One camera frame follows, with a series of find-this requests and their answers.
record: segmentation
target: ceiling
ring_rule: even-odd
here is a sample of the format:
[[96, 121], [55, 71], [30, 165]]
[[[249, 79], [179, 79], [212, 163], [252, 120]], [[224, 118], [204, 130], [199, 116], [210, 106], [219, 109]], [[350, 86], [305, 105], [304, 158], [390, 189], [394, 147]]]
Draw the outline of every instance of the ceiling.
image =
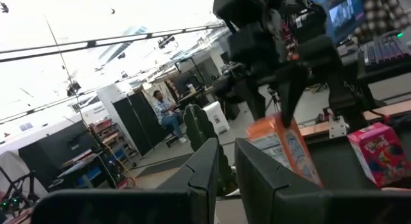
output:
[[[120, 37], [134, 34], [142, 27], [146, 28], [146, 32], [155, 32], [220, 22], [211, 13], [213, 0], [0, 2], [6, 3], [10, 10], [9, 13], [0, 13], [0, 52]], [[158, 49], [158, 39], [152, 39], [126, 46], [117, 44], [63, 53], [62, 56], [0, 63], [0, 90], [7, 92], [0, 95], [0, 108], [8, 105], [12, 113], [20, 110], [20, 104], [40, 106], [66, 97], [67, 71], [84, 90], [88, 90], [114, 82], [121, 78], [124, 71], [130, 76], [146, 69], [155, 69], [169, 62], [173, 56], [184, 56], [183, 52], [191, 50], [197, 40], [208, 33], [200, 31], [176, 35], [176, 42], [162, 50]], [[122, 52], [126, 53], [126, 58], [118, 60], [116, 57]], [[104, 70], [96, 72], [96, 68], [103, 64]], [[18, 109], [12, 106], [14, 103], [19, 104]]]

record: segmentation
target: person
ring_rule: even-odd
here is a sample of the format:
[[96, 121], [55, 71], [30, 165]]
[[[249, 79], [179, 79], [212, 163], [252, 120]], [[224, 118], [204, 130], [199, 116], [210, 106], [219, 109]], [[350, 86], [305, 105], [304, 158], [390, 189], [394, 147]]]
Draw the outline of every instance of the person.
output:
[[187, 139], [183, 138], [180, 129], [177, 106], [164, 99], [164, 96], [159, 90], [154, 91], [153, 97], [157, 99], [154, 105], [154, 110], [159, 120], [159, 124], [161, 126], [171, 126], [174, 129], [177, 137], [179, 137], [180, 143], [187, 142]]
[[388, 31], [403, 31], [410, 26], [408, 15], [398, 0], [363, 0], [366, 22], [354, 30], [353, 36], [364, 44]]

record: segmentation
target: keyboard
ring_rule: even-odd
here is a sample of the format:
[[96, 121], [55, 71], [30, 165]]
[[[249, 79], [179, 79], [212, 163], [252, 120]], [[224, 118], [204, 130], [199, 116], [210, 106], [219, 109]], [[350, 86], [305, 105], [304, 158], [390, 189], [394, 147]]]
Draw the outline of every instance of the keyboard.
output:
[[411, 60], [411, 52], [397, 36], [375, 39], [363, 47], [365, 71], [377, 71], [382, 67], [404, 60]]

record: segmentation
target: pink cereal box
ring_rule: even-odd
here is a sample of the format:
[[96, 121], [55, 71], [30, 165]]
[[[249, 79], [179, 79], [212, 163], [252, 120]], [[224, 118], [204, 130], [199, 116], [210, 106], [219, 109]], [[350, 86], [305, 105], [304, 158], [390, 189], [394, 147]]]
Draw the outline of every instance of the pink cereal box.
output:
[[378, 187], [411, 176], [411, 166], [406, 160], [395, 131], [376, 123], [348, 135], [365, 175]]

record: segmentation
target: white box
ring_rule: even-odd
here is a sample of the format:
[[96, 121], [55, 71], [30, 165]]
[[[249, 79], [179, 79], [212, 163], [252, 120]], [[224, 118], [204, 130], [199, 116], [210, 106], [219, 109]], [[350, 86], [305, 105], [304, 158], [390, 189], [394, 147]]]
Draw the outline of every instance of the white box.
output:
[[227, 122], [218, 101], [204, 107], [203, 110], [206, 112], [208, 120], [212, 122], [216, 134], [230, 130], [229, 123]]

